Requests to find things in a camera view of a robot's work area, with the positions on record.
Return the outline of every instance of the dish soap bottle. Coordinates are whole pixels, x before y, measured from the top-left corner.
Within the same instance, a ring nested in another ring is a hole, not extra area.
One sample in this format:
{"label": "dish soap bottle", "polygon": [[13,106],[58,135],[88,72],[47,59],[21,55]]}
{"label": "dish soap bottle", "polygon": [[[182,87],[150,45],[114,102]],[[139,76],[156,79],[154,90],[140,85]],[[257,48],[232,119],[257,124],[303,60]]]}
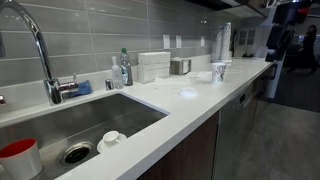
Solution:
{"label": "dish soap bottle", "polygon": [[125,86],[132,86],[133,81],[129,54],[127,54],[126,48],[122,48],[121,52],[122,81]]}
{"label": "dish soap bottle", "polygon": [[113,86],[116,89],[122,89],[123,88],[123,82],[122,82],[122,71],[121,68],[117,65],[117,57],[112,56],[112,79],[113,79]]}

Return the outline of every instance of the paper cup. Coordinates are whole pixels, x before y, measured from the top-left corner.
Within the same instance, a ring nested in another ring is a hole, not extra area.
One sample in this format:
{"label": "paper cup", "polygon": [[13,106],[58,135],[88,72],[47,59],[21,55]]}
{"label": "paper cup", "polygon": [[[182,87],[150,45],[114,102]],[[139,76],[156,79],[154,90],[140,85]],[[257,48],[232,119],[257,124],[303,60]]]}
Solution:
{"label": "paper cup", "polygon": [[224,73],[226,71],[226,63],[212,63],[212,81],[213,82],[222,82],[224,79]]}
{"label": "paper cup", "polygon": [[43,169],[37,141],[33,138],[22,139],[2,148],[0,163],[13,180],[30,180]]}

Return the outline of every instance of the quartz countertop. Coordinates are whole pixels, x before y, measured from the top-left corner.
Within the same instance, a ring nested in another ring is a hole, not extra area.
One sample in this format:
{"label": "quartz countertop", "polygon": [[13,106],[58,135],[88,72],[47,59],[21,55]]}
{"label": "quartz countertop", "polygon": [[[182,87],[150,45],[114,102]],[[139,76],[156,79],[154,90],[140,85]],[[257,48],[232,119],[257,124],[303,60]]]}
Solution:
{"label": "quartz countertop", "polygon": [[[59,106],[43,104],[2,114],[0,127],[121,93],[168,116],[57,179],[136,179],[271,65],[262,58],[234,59],[222,83],[188,78],[195,73],[192,72],[189,76],[173,76],[161,82],[135,83],[121,90],[99,90]],[[211,68],[209,63],[202,66],[203,70]],[[181,96],[180,91],[185,87],[195,88],[198,95]]]}

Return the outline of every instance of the stainless steel sink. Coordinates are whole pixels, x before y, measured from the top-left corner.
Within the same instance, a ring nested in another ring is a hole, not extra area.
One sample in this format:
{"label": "stainless steel sink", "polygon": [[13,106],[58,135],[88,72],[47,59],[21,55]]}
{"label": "stainless steel sink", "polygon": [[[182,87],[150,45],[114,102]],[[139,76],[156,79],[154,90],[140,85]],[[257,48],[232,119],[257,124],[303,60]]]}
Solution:
{"label": "stainless steel sink", "polygon": [[[124,95],[115,94],[0,129],[0,148],[33,137],[44,170],[34,179],[54,179],[98,155],[102,136],[117,130],[127,137],[166,114]],[[0,165],[0,179],[10,179]]]}

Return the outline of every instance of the dishwasher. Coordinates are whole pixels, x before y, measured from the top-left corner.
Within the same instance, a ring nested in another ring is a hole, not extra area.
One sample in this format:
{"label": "dishwasher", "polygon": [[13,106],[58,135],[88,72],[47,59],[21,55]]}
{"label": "dishwasher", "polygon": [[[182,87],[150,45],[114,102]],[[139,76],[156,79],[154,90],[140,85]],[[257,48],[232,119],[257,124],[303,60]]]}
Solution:
{"label": "dishwasher", "polygon": [[236,180],[243,144],[252,130],[256,105],[253,85],[220,109],[213,180]]}

